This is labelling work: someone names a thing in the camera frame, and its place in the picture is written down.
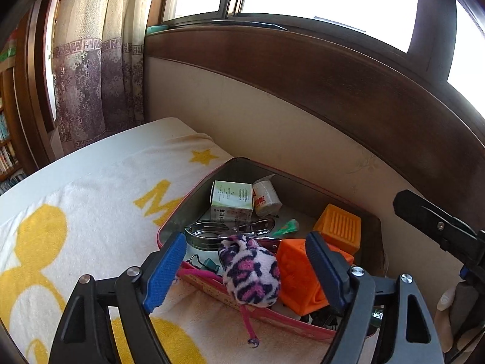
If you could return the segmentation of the white gloved right hand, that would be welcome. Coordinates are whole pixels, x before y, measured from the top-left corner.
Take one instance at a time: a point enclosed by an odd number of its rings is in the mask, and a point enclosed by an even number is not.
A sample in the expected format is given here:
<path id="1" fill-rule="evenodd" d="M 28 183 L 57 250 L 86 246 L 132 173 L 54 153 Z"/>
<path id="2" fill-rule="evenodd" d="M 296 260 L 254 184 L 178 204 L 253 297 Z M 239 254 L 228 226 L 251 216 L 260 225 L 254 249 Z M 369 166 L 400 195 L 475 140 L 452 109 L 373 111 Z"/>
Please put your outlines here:
<path id="1" fill-rule="evenodd" d="M 436 304 L 434 325 L 445 354 L 460 351 L 484 327 L 484 295 L 460 282 Z"/>

